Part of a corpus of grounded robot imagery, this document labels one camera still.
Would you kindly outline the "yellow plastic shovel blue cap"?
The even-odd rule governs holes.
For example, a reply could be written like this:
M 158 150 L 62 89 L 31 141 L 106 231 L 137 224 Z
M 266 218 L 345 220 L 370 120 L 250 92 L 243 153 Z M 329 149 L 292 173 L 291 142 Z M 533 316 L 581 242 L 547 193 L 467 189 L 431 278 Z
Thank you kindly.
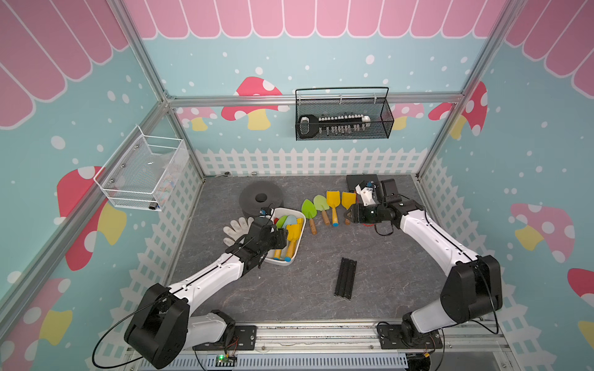
M 337 207 L 340 205 L 340 192 L 339 191 L 327 191 L 326 192 L 326 200 L 329 205 L 329 208 L 332 210 L 332 225 L 334 227 L 338 227 L 340 225 Z

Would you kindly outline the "bright green trowel wooden handle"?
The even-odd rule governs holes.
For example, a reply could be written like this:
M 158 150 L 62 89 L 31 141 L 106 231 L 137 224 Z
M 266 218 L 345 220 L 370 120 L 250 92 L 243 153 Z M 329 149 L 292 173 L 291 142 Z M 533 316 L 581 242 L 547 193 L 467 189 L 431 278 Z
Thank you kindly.
M 317 215 L 317 210 L 313 204 L 313 202 L 309 199 L 305 199 L 302 205 L 302 213 L 306 217 L 309 222 L 309 227 L 311 230 L 312 235 L 317 235 L 317 228 L 315 224 L 315 217 Z

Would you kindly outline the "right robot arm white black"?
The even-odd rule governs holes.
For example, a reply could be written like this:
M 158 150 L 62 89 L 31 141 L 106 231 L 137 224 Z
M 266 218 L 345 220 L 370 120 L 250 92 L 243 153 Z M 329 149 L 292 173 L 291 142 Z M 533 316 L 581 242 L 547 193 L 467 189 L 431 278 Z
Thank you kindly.
M 360 201 L 346 208 L 346 220 L 367 225 L 389 222 L 416 241 L 446 276 L 438 299 L 402 317 L 401 332 L 407 343 L 484 315 L 498 320 L 503 290 L 497 259 L 456 242 L 422 204 L 399 193 L 394 179 L 363 180 L 354 190 Z

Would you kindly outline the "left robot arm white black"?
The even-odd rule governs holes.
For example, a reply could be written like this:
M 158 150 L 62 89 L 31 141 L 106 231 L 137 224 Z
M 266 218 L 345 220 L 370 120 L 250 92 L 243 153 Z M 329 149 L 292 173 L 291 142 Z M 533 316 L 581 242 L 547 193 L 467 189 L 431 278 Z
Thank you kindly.
M 235 326 L 220 310 L 196 316 L 208 298 L 261 267 L 271 250 L 282 250 L 289 233 L 269 217 L 234 220 L 224 227 L 227 248 L 213 263 L 170 286 L 154 284 L 142 298 L 124 340 L 156 369 L 168 366 L 184 349 L 224 343 Z

